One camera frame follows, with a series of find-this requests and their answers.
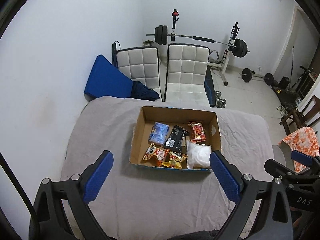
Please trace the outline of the blue white tissue pack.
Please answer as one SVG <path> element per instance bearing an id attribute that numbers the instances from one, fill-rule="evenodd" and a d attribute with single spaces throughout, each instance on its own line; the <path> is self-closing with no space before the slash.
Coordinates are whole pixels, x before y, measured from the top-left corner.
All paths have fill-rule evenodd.
<path id="1" fill-rule="evenodd" d="M 149 136 L 149 142 L 157 145 L 163 145 L 165 143 L 168 133 L 169 125 L 155 122 Z"/>

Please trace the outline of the black snack packet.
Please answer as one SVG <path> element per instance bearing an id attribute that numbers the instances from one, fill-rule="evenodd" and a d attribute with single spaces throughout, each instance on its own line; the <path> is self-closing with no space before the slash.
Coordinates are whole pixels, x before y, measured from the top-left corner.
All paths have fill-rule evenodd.
<path id="1" fill-rule="evenodd" d="M 165 141 L 163 148 L 172 152 L 182 153 L 183 139 L 189 135 L 190 133 L 186 129 L 175 125 Z"/>

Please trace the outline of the dark fleece clothing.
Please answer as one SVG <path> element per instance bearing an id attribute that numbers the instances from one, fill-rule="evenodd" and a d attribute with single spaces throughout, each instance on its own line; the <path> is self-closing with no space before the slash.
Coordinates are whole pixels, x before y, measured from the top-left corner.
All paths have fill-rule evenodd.
<path id="1" fill-rule="evenodd" d="M 198 231 L 193 233 L 187 233 L 184 235 L 174 236 L 168 240 L 213 240 L 219 233 L 219 230 L 212 231 Z"/>

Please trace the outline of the grey table cloth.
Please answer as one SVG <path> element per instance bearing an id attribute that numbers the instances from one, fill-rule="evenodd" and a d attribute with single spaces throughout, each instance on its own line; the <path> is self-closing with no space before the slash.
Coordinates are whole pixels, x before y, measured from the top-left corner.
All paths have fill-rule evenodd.
<path id="1" fill-rule="evenodd" d="M 268 124 L 258 115 L 196 103 L 147 102 L 110 96 L 82 110 L 69 139 L 61 180 L 81 174 L 103 150 L 114 165 L 89 207 L 108 236 L 116 239 L 169 239 L 220 229 L 234 206 L 212 172 L 147 168 L 129 163 L 133 131 L 142 106 L 217 113 L 222 154 L 242 173 L 270 181 L 264 171 L 274 158 Z"/>

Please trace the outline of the yellow snack bag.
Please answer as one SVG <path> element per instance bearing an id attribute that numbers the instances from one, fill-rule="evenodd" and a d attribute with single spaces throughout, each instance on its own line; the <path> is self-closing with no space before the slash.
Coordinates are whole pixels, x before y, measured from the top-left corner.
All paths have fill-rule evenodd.
<path id="1" fill-rule="evenodd" d="M 168 168 L 181 170 L 182 163 L 187 160 L 187 155 L 169 151 L 168 156 L 162 161 L 161 165 Z"/>

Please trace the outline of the orange white cloth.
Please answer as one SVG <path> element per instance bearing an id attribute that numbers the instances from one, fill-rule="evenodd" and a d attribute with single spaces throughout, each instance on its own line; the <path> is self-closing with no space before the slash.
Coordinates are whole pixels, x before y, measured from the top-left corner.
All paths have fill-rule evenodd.
<path id="1" fill-rule="evenodd" d="M 302 127 L 281 140 L 290 150 L 297 150 L 312 157 L 319 157 L 319 143 L 311 127 Z"/>

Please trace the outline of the white plastic bag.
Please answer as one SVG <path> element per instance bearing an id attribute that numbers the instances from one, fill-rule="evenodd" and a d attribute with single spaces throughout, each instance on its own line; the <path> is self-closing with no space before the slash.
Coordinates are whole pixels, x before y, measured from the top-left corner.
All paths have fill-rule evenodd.
<path id="1" fill-rule="evenodd" d="M 197 168 L 210 168 L 211 146 L 199 145 L 191 141 L 186 142 L 187 168 L 193 170 Z"/>

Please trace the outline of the red snack packet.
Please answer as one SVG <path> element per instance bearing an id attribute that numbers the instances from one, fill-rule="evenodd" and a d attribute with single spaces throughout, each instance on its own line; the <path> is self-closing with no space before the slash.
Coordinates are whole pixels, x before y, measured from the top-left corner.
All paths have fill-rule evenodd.
<path id="1" fill-rule="evenodd" d="M 190 122 L 188 126 L 191 128 L 191 142 L 206 141 L 206 135 L 201 122 Z"/>

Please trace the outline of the left white padded chair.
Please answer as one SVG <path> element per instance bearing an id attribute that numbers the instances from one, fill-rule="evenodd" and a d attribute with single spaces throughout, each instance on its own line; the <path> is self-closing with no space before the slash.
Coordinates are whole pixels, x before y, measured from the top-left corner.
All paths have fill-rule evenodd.
<path id="1" fill-rule="evenodd" d="M 112 64 L 132 81 L 140 81 L 157 92 L 157 101 L 163 101 L 158 48 L 151 46 L 118 49 L 119 45 L 118 41 L 112 43 Z"/>

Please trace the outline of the barbell on rack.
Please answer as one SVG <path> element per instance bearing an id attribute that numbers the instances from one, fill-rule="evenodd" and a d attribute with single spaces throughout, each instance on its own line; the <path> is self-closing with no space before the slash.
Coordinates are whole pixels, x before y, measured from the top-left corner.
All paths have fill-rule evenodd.
<path id="1" fill-rule="evenodd" d="M 248 50 L 247 43 L 244 40 L 236 38 L 233 43 L 231 42 L 220 42 L 211 38 L 200 37 L 200 36 L 192 36 L 192 35 L 179 35 L 179 34 L 169 34 L 167 25 L 159 25 L 155 28 L 153 34 L 147 34 L 147 36 L 153 36 L 155 38 L 155 42 L 157 44 L 165 45 L 168 41 L 169 37 L 183 37 L 189 38 L 192 40 L 203 41 L 207 43 L 218 43 L 223 44 L 228 47 L 228 50 L 232 52 L 235 57 L 244 57 L 247 53 L 250 53 Z"/>

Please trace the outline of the right white padded chair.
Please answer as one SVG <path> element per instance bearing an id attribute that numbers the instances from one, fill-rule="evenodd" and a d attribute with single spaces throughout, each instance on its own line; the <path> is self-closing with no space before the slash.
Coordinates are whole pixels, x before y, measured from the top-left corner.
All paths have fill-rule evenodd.
<path id="1" fill-rule="evenodd" d="M 204 87 L 209 52 L 208 47 L 195 44 L 168 45 L 164 101 L 210 106 Z"/>

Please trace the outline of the orange snack bag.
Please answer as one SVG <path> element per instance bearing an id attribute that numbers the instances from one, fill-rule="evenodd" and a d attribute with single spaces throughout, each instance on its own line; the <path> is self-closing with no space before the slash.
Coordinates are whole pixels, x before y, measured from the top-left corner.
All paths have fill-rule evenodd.
<path id="1" fill-rule="evenodd" d="M 163 161 L 165 161 L 166 156 L 168 155 L 169 150 L 164 150 L 156 147 L 154 143 L 151 143 L 148 149 L 146 150 L 142 161 L 149 161 L 155 159 L 156 166 L 160 167 Z"/>

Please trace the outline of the open cardboard box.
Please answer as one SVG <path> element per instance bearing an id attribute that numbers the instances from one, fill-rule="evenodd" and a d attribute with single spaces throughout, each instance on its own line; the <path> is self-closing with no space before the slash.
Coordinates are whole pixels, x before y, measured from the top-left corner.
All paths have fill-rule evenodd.
<path id="1" fill-rule="evenodd" d="M 210 154 L 221 150 L 217 114 L 143 106 L 133 130 L 129 162 L 178 171 L 210 171 Z"/>

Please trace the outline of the blue black weight bench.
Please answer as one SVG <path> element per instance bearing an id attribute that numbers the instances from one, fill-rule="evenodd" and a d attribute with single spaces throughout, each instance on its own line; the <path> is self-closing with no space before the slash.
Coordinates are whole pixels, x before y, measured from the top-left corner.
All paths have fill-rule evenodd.
<path id="1" fill-rule="evenodd" d="M 215 89 L 214 89 L 212 74 L 209 67 L 207 67 L 207 71 L 205 75 L 204 89 L 205 89 L 210 107 L 215 107 L 216 106 Z"/>

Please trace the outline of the grey chair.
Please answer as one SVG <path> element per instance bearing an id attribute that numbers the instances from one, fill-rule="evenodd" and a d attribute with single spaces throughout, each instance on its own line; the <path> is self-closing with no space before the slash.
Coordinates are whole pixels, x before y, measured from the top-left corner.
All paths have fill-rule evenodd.
<path id="1" fill-rule="evenodd" d="M 295 172 L 294 162 L 291 159 L 291 148 L 284 141 L 281 141 L 278 145 L 273 145 L 272 150 L 277 162 Z"/>

